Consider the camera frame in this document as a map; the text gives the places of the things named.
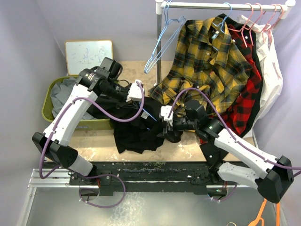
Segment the light blue wire hanger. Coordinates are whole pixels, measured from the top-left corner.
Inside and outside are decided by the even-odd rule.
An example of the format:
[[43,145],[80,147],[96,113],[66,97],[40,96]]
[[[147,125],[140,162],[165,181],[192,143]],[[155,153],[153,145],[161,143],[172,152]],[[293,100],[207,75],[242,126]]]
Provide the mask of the light blue wire hanger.
[[141,124],[145,127],[146,130],[151,130],[157,123],[157,119],[152,112],[151,106],[147,105],[145,102],[143,109],[140,114]]

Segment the black t-shirt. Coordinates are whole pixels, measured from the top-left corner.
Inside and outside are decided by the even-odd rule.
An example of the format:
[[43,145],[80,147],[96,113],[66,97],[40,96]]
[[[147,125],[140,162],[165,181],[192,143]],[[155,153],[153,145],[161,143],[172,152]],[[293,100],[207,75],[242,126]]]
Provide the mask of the black t-shirt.
[[[106,112],[119,119],[133,117],[140,107],[138,103],[135,103],[138,105],[138,109],[124,107],[117,109],[109,104],[99,103],[98,98],[95,102]],[[123,153],[125,150],[134,151],[140,154],[145,150],[156,151],[156,149],[164,143],[164,138],[157,137],[157,134],[163,130],[163,122],[159,118],[159,111],[162,104],[150,97],[146,97],[144,102],[151,106],[152,112],[157,119],[157,123],[153,129],[145,129],[141,124],[140,115],[130,122],[119,122],[110,119],[115,144],[119,153]]]

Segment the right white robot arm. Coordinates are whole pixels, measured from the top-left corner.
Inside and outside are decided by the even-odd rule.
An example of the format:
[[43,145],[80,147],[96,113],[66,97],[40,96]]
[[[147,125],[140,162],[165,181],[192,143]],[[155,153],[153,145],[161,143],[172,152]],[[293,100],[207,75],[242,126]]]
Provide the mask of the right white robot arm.
[[224,150],[240,159],[245,166],[237,166],[222,159],[211,163],[209,179],[214,184],[232,181],[256,189],[272,203],[279,203],[294,181],[291,161],[266,153],[225,128],[217,118],[207,116],[203,105],[192,100],[185,104],[185,116],[173,113],[172,106],[162,106],[159,117],[165,127],[162,136],[176,140],[179,132],[193,130],[210,145],[211,149]]

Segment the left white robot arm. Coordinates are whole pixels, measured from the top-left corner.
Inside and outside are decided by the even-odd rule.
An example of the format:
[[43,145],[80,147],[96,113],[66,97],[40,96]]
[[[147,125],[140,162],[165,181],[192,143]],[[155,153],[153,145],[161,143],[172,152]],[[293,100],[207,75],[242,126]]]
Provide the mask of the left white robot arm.
[[[80,179],[87,185],[96,181],[97,173],[94,171],[93,164],[81,157],[77,150],[69,147],[69,142],[84,113],[91,105],[114,121],[130,122],[140,115],[144,105],[143,83],[135,80],[127,89],[123,89],[116,82],[122,69],[121,64],[105,57],[100,66],[82,70],[59,114],[42,133],[34,133],[32,141],[41,153],[39,162],[41,179],[49,176],[43,175],[42,172],[44,159],[49,158],[58,167],[62,166],[80,174]],[[131,118],[119,119],[95,102],[102,94],[120,102],[134,101],[141,105]]]

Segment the grey shirt in bin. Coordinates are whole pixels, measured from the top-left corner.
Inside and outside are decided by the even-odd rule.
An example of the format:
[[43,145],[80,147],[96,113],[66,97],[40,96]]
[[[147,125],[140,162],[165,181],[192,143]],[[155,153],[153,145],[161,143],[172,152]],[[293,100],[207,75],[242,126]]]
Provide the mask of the grey shirt in bin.
[[68,100],[73,86],[75,85],[75,78],[70,77],[64,79],[62,82],[57,82],[50,92],[50,97],[53,105],[52,115],[56,117],[61,111],[62,107]]

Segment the red black plaid shirt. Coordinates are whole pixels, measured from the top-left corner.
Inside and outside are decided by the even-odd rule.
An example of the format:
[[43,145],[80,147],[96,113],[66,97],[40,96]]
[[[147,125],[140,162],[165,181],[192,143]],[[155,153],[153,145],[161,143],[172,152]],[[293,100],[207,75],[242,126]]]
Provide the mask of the red black plaid shirt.
[[[223,19],[225,14],[217,17]],[[251,129],[255,116],[260,109],[259,97],[261,94],[262,78],[261,73],[258,71],[259,60],[254,47],[249,42],[244,42],[242,35],[238,33],[238,30],[243,25],[231,18],[227,18],[225,24],[228,27],[233,42],[252,66],[250,77],[241,94],[224,113],[221,113],[228,127],[237,135],[243,137]]]

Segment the yellow plaid shirt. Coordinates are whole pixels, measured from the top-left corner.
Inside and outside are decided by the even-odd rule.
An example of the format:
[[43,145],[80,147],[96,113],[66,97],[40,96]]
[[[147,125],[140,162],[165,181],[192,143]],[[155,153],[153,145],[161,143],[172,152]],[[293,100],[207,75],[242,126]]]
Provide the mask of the yellow plaid shirt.
[[168,75],[148,91],[148,96],[163,105],[195,99],[207,107],[207,95],[218,113],[224,113],[244,89],[252,70],[222,18],[188,20],[182,26]]

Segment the white shirt on rack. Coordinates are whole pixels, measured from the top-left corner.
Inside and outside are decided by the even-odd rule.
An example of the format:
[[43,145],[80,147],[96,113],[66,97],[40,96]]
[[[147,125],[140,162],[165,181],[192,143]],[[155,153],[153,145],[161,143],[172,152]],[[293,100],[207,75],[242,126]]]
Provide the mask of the white shirt on rack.
[[244,15],[238,16],[238,22],[252,27],[256,34],[256,53],[263,75],[263,87],[260,98],[260,109],[255,120],[263,118],[280,96],[283,87],[283,76],[280,71],[272,32],[262,32],[264,25],[248,21]]

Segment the orange plastic hanger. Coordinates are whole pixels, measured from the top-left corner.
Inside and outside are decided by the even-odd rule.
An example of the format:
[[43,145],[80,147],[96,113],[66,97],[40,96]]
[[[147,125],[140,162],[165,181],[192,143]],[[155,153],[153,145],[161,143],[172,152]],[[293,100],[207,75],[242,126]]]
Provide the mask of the orange plastic hanger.
[[[267,202],[268,202],[267,199],[263,200],[256,218],[253,221],[251,221],[248,226],[256,226],[260,222],[261,222],[262,226],[264,225],[264,219],[262,217],[262,214],[263,214],[263,211],[265,209]],[[280,226],[280,220],[281,220],[280,211],[281,211],[281,204],[276,203],[276,226]]]

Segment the blue hanger holding plaid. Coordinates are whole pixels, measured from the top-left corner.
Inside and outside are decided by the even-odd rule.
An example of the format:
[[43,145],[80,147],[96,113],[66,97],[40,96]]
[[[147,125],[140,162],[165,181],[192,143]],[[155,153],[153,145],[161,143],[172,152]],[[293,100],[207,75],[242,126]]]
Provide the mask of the blue hanger holding plaid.
[[219,27],[220,31],[222,33],[225,33],[224,24],[225,24],[226,19],[232,14],[232,11],[233,11],[232,5],[230,3],[224,2],[224,4],[227,4],[229,6],[229,8],[230,8],[229,14],[227,14],[219,24],[212,23],[215,27]]

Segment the pink hanger middle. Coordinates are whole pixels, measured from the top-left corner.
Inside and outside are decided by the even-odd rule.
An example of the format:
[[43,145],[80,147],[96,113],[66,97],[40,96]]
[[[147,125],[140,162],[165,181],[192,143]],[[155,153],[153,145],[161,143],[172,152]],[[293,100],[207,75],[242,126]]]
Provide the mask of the pink hanger middle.
[[258,5],[260,7],[260,15],[259,17],[253,22],[253,24],[250,26],[249,29],[249,34],[251,35],[252,33],[252,28],[254,27],[254,25],[258,22],[258,20],[263,16],[263,8],[262,5],[260,3],[255,3],[255,5]]

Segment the green plastic laundry bin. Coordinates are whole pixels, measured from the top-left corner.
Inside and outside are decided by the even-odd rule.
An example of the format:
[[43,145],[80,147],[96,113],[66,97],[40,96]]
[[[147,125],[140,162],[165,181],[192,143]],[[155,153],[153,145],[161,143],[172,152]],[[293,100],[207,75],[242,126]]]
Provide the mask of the green plastic laundry bin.
[[[62,82],[64,79],[68,79],[70,77],[77,79],[77,76],[64,76],[64,77],[60,77],[60,78],[54,80],[49,85],[49,88],[47,90],[45,100],[43,103],[42,111],[41,111],[42,116],[46,121],[52,122],[55,119],[55,117],[52,115],[53,105],[52,105],[52,101],[51,101],[51,97],[50,97],[51,89],[57,82]],[[111,126],[110,120],[107,117],[104,119],[96,119],[88,113],[84,114],[82,120],[76,126],[76,130],[78,130],[78,131],[111,130],[111,129],[112,129],[112,126]]]

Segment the small whiteboard yellow frame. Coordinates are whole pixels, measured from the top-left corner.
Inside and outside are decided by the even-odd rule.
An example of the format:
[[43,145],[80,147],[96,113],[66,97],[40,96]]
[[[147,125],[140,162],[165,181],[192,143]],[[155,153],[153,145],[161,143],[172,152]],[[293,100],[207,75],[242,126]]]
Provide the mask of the small whiteboard yellow frame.
[[67,72],[71,76],[85,68],[99,66],[105,57],[113,59],[111,40],[68,40],[64,46]]

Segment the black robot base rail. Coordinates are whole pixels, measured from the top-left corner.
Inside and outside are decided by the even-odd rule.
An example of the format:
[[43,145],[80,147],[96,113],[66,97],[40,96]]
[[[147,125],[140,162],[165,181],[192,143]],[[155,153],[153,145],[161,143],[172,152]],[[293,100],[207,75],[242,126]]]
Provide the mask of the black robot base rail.
[[70,185],[100,189],[101,196],[114,192],[193,193],[216,199],[228,194],[232,182],[223,182],[210,174],[206,162],[168,161],[97,161],[94,176],[87,179],[75,172],[67,172]]

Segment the aluminium extrusion frame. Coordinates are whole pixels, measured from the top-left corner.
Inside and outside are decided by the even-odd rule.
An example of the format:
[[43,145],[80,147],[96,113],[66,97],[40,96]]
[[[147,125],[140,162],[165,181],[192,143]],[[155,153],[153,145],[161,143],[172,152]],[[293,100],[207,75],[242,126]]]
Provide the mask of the aluminium extrusion frame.
[[70,175],[66,169],[56,169],[46,179],[41,179],[39,169],[33,169],[28,188],[65,188],[70,186]]

